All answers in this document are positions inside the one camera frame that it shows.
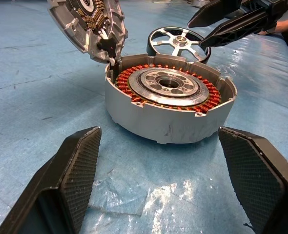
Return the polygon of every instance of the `textured gripper pad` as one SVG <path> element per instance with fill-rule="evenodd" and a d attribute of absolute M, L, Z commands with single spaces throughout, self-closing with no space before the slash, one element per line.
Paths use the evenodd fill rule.
<path fill-rule="evenodd" d="M 76 233 L 79 233 L 92 192 L 101 129 L 96 128 L 82 138 L 61 184 Z"/>
<path fill-rule="evenodd" d="M 224 129 L 219 138 L 237 198 L 261 234 L 284 193 L 283 183 L 249 140 Z"/>

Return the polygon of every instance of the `aluminum motor casing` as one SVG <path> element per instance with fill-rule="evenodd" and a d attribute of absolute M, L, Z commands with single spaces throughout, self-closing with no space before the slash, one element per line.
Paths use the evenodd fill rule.
<path fill-rule="evenodd" d="M 132 102 L 131 97 L 115 86 L 117 75 L 125 69 L 144 64 L 175 66 L 194 72 L 213 83 L 221 93 L 221 104 L 206 114 L 195 111 L 168 109 L 149 103 Z M 159 144 L 185 144 L 211 136 L 223 126 L 237 96 L 233 82 L 202 63 L 188 63 L 185 58 L 157 54 L 122 57 L 115 66 L 105 70 L 105 103 L 113 121 L 130 132 L 154 140 Z"/>

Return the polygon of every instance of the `blue table surface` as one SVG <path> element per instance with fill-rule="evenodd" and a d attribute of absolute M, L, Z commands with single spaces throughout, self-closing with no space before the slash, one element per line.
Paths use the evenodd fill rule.
<path fill-rule="evenodd" d="M 122 55 L 145 53 L 149 33 L 186 27 L 185 1 L 122 0 Z M 159 145 L 115 124 L 104 104 L 104 68 L 59 31 L 45 1 L 0 1 L 0 224 L 33 174 L 70 134 L 101 126 L 87 233 L 252 234 L 217 135 Z M 207 35 L 218 24 L 196 28 Z M 288 48 L 250 35 L 213 48 L 208 65 L 233 79 L 226 126 L 264 136 L 288 159 Z"/>

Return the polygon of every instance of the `metal wheel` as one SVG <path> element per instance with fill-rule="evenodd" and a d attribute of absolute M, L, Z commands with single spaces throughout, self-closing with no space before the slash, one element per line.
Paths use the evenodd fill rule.
<path fill-rule="evenodd" d="M 168 36 L 168 40 L 154 41 L 156 38 L 163 36 Z M 173 47 L 173 56 L 181 56 L 182 51 L 188 51 L 193 55 L 193 57 L 201 63 L 207 63 L 211 55 L 211 48 L 200 48 L 204 52 L 204 55 L 200 55 L 195 49 L 192 48 L 193 45 L 199 45 L 199 42 L 204 39 L 201 35 L 190 31 L 188 29 L 179 27 L 163 27 L 154 30 L 148 37 L 146 51 L 149 56 L 156 56 L 159 54 L 157 48 L 161 45 L 170 45 Z"/>

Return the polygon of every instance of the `person's arm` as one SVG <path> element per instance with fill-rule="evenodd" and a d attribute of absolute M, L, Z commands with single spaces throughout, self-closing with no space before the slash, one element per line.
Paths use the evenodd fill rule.
<path fill-rule="evenodd" d="M 286 32 L 287 30 L 288 30 L 288 20 L 277 22 L 275 30 L 272 31 L 271 33 L 283 33 L 283 32 Z M 270 33 L 270 32 L 260 32 L 259 34 L 260 35 L 266 35 L 268 33 Z"/>

